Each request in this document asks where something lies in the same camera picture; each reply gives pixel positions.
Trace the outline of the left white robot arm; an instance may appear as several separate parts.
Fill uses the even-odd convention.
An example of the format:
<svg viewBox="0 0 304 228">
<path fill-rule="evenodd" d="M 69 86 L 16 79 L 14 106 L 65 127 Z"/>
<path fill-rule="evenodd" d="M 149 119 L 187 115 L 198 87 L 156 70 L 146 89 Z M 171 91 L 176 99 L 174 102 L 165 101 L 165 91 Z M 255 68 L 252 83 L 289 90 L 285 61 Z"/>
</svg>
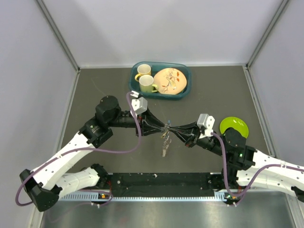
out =
<svg viewBox="0 0 304 228">
<path fill-rule="evenodd" d="M 93 151 L 109 153 L 100 146 L 113 136 L 113 127 L 135 128 L 139 139 L 143 136 L 164 132 L 165 125 L 148 109 L 147 100 L 135 92 L 126 95 L 129 111 L 122 111 L 118 100 L 105 96 L 95 108 L 95 115 L 88 120 L 60 151 L 47 162 L 33 170 L 23 170 L 15 202 L 24 190 L 31 203 L 43 212 L 53 207 L 64 196 L 87 187 L 103 188 L 107 185 L 107 172 L 101 165 L 93 164 L 83 171 L 67 174 L 78 161 Z"/>
</svg>

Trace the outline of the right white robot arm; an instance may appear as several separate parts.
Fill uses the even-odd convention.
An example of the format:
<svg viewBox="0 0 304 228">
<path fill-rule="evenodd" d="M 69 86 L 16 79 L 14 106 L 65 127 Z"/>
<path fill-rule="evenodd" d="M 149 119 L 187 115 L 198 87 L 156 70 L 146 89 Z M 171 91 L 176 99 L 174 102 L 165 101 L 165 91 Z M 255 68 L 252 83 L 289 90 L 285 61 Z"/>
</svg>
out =
<svg viewBox="0 0 304 228">
<path fill-rule="evenodd" d="M 245 137 L 234 128 L 218 135 L 212 129 L 191 123 L 169 126 L 168 131 L 185 146 L 199 146 L 222 158 L 221 174 L 211 174 L 207 179 L 210 189 L 227 190 L 233 197 L 242 197 L 251 187 L 258 187 L 304 200 L 304 168 L 248 146 Z"/>
</svg>

